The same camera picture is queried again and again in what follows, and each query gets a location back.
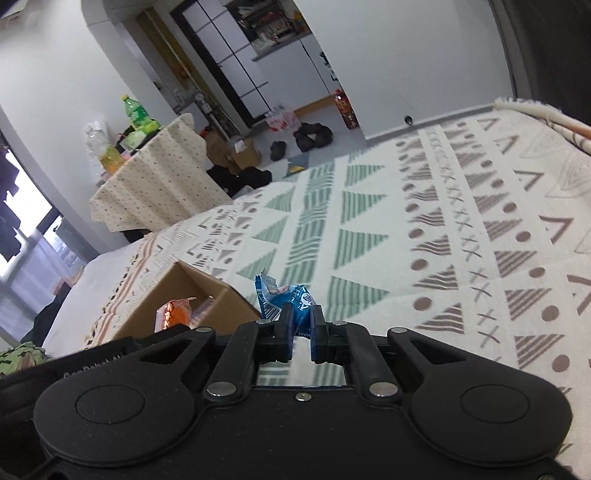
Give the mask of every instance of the patterned blanket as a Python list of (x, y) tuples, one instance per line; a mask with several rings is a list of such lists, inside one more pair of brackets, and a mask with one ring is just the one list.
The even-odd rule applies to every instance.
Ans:
[[(177, 260), (256, 304), (263, 268), (306, 284), (327, 320), (404, 326), (539, 375), (575, 416), (558, 460), (591, 476), (591, 161), (542, 122), (493, 111), (437, 125), (257, 190), (138, 246), (86, 345), (110, 340)], [(327, 385), (298, 360), (264, 384)]]

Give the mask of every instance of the polka dot tablecloth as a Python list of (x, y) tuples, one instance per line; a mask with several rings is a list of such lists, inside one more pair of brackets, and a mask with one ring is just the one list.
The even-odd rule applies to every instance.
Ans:
[(90, 215), (112, 232), (160, 231), (230, 197), (207, 175), (206, 143), (185, 113), (139, 150), (90, 199)]

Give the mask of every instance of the doorway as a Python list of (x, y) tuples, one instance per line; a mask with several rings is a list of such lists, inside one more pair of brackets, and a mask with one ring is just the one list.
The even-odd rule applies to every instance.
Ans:
[(230, 11), (219, 0), (186, 0), (170, 14), (244, 123), (263, 120), (274, 106), (267, 100), (271, 87)]

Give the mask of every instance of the soda bottle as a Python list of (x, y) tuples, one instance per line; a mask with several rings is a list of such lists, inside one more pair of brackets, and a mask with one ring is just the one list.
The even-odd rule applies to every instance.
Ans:
[(141, 130), (146, 135), (160, 129), (160, 124), (150, 118), (146, 109), (137, 100), (129, 98), (129, 95), (121, 97), (125, 104), (125, 114), (136, 130)]

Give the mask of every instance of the white bedsheet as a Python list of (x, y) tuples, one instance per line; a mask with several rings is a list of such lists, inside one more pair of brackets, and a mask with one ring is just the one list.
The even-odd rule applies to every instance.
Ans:
[(65, 356), (80, 350), (78, 339), (88, 334), (103, 313), (140, 243), (101, 255), (86, 266), (43, 342), (48, 355)]

